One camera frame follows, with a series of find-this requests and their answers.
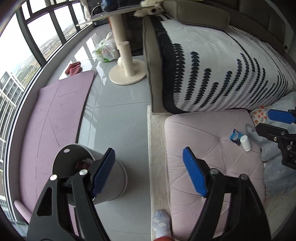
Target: sky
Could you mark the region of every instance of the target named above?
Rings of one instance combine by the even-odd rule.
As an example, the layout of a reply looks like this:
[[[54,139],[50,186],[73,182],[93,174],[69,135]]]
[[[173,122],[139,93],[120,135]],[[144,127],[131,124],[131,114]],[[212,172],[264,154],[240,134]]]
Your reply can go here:
[[[45,7],[45,2],[42,0],[31,0],[30,4],[33,12]],[[73,8],[75,14],[77,14],[79,8],[77,8],[75,4],[73,4]],[[56,9],[54,12],[62,30],[73,23],[67,6]],[[38,47],[57,34],[49,13],[29,23],[28,28]],[[16,15],[12,17],[0,36],[0,53],[0,78],[5,71],[9,73],[13,72],[16,66],[22,65],[32,55],[22,35]]]

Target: purple yoga mat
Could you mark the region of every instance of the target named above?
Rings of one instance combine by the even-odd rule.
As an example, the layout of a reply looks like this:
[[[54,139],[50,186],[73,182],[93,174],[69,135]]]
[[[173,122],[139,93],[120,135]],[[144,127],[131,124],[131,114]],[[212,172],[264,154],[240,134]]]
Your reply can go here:
[[[20,194],[33,212],[52,174],[54,158],[67,144],[76,143],[84,104],[94,72],[82,72],[40,89],[29,118],[20,158]]]

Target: grey tile floor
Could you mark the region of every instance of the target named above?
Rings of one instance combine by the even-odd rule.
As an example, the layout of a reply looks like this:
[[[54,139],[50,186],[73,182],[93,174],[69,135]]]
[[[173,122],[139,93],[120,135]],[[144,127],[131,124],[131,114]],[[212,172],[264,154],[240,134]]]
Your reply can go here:
[[[65,68],[81,61],[83,71],[94,70],[81,123],[78,143],[104,153],[115,150],[128,176],[125,193],[118,199],[95,205],[112,241],[151,240],[151,204],[148,166],[147,106],[148,79],[132,85],[116,85],[109,71],[116,61],[100,63],[91,54],[108,25],[95,28],[65,57],[48,84],[66,78]],[[144,60],[143,56],[134,57]]]

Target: patterned blanket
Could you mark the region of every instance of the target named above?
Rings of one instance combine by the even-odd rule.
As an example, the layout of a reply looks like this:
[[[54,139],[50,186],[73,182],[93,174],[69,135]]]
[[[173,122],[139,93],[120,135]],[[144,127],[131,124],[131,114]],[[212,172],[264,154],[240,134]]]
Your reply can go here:
[[[150,16],[163,59],[163,103],[174,114],[253,110],[296,90],[296,73],[270,45],[224,31]]]

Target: pink ottoman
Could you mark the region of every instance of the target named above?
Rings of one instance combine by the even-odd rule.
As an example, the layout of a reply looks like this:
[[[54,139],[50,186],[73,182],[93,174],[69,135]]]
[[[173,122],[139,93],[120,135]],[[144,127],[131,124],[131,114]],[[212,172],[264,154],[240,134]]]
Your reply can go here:
[[[246,124],[253,126],[246,110],[186,113],[166,119],[170,212],[176,239],[189,237],[205,202],[195,191],[182,161],[182,150],[187,146],[210,168],[215,167],[227,176],[247,174],[261,201],[264,201],[263,162],[259,146],[251,142],[251,151],[246,152],[229,140],[233,129],[245,134]],[[215,236],[223,233],[229,201],[230,195],[226,194]]]

